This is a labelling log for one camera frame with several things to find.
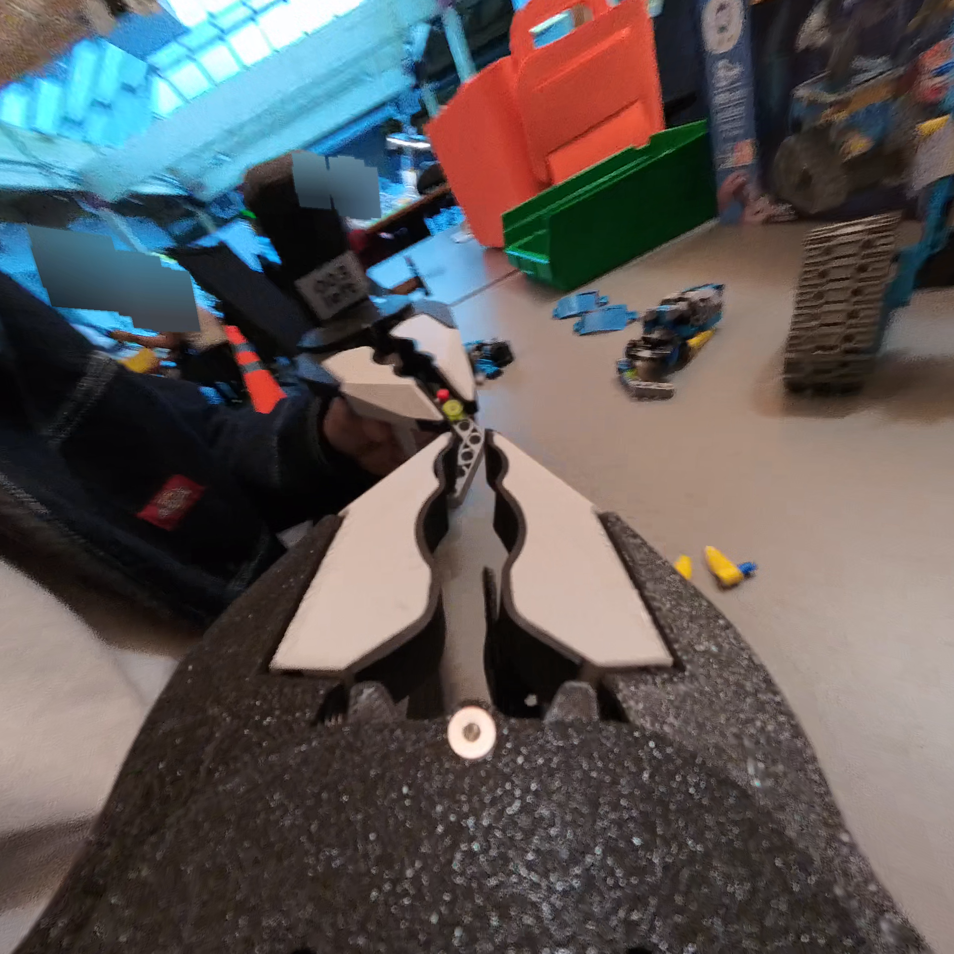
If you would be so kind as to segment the green plastic bin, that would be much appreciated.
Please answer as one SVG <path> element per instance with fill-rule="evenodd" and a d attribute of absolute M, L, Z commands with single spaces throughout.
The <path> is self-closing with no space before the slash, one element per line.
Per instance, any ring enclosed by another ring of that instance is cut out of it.
<path fill-rule="evenodd" d="M 504 252 L 531 280 L 573 291 L 717 215 L 708 122 L 664 130 L 503 215 Z"/>

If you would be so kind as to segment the grey desk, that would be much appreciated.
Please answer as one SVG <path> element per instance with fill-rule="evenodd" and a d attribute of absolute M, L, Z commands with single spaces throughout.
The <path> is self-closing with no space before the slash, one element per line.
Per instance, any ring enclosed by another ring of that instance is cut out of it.
<path fill-rule="evenodd" d="M 626 333 L 576 336 L 560 293 L 458 231 L 411 260 L 466 340 L 510 342 L 481 420 L 668 561 L 749 641 L 809 735 L 850 833 L 936 952 L 952 952 L 952 288 L 895 317 L 853 398 L 796 399 L 781 355 L 803 223 L 708 226 L 586 284 L 643 311 L 725 284 L 722 323 L 675 377 L 634 400 L 615 377 Z M 722 590 L 703 550 L 757 573 Z"/>

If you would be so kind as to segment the orange cardboard box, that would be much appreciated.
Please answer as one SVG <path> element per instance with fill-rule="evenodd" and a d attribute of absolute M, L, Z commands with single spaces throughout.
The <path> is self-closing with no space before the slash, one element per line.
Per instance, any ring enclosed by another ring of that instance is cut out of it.
<path fill-rule="evenodd" d="M 665 128 L 642 1 L 532 1 L 509 54 L 466 80 L 426 134 L 472 235 L 503 248 L 504 215 Z"/>

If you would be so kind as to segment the small blue black brick assembly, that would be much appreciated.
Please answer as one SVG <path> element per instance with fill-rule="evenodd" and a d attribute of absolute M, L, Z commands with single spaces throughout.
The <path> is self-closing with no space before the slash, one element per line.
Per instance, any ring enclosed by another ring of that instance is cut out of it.
<path fill-rule="evenodd" d="M 465 343 L 474 380 L 479 387 L 496 380 L 513 364 L 515 357 L 510 342 L 503 339 L 472 340 Z"/>

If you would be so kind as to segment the orange traffic cone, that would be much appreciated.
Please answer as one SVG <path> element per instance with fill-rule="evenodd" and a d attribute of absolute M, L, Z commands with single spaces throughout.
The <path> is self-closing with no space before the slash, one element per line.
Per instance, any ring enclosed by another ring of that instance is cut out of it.
<path fill-rule="evenodd" d="M 239 328 L 225 324 L 222 330 L 232 348 L 253 408 L 257 413 L 271 413 L 287 397 L 284 389 Z"/>

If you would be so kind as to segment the grey beam with red pin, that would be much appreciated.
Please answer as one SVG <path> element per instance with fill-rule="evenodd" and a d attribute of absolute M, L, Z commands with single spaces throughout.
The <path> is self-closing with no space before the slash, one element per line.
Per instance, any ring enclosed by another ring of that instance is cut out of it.
<path fill-rule="evenodd" d="M 457 439 L 454 485 L 448 495 L 448 506 L 457 508 L 464 502 L 483 463 L 484 430 L 471 406 L 447 388 L 436 391 L 435 403 Z"/>

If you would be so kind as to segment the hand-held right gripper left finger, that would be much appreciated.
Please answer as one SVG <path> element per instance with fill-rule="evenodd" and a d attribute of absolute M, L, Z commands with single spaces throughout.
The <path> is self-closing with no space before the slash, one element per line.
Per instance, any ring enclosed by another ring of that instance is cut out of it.
<path fill-rule="evenodd" d="M 446 639 L 436 550 L 456 458 L 442 434 L 340 513 L 271 673 L 374 681 L 394 698 L 435 676 Z"/>

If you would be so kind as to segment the toy set box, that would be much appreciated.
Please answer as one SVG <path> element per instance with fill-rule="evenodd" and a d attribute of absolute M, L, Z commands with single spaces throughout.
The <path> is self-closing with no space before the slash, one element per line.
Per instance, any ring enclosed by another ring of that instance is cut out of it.
<path fill-rule="evenodd" d="M 915 129 L 952 101 L 952 2 L 697 2 L 726 224 L 902 203 Z"/>

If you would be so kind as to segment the person's left hand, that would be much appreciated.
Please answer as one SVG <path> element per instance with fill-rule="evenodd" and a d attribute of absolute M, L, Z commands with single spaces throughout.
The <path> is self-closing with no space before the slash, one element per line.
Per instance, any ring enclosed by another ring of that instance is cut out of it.
<path fill-rule="evenodd" d="M 319 430 L 329 447 L 375 478 L 397 471 L 417 452 L 391 424 L 361 416 L 341 397 L 330 399 Z"/>

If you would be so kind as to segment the person's left forearm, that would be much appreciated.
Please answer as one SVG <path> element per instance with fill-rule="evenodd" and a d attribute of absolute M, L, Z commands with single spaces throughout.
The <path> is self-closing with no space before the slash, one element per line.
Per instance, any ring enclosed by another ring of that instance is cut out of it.
<path fill-rule="evenodd" d="M 361 489 L 323 435 L 330 409 L 328 398 L 298 396 L 267 413 L 212 407 L 200 417 L 206 446 L 272 531 L 338 513 Z"/>

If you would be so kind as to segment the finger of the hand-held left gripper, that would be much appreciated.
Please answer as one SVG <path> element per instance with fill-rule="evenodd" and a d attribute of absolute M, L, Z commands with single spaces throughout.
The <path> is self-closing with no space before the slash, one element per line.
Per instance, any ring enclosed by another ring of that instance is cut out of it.
<path fill-rule="evenodd" d="M 438 393 L 478 408 L 478 387 L 461 332 L 448 314 L 400 313 L 384 319 L 384 358 L 395 383 L 438 404 Z"/>
<path fill-rule="evenodd" d="M 447 426 L 437 393 L 450 388 L 444 355 L 415 339 L 356 345 L 320 358 L 352 410 L 383 423 Z"/>

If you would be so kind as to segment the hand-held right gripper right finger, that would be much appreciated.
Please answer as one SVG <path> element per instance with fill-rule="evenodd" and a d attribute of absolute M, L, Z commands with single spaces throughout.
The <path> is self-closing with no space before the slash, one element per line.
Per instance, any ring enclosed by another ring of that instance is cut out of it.
<path fill-rule="evenodd" d="M 506 557 L 484 576 L 484 672 L 500 709 L 548 709 L 560 689 L 674 668 L 609 513 L 496 431 L 485 437 L 493 529 Z"/>

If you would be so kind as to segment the small blue toy vehicle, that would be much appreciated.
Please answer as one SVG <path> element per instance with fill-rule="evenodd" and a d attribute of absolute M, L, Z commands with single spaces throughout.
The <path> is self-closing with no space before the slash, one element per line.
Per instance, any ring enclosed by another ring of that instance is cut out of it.
<path fill-rule="evenodd" d="M 641 318 L 616 363 L 621 387 L 635 399 L 671 399 L 674 374 L 714 336 L 723 316 L 725 285 L 707 282 L 663 298 Z"/>

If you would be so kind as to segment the person in dark jacket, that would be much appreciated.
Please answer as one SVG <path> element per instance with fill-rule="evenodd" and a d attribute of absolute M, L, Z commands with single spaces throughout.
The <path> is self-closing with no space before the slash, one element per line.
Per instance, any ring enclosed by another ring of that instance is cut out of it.
<path fill-rule="evenodd" d="M 282 531 L 199 433 L 204 412 L 235 407 L 130 371 L 6 274 L 1 332 L 3 530 L 201 624 L 280 559 Z"/>

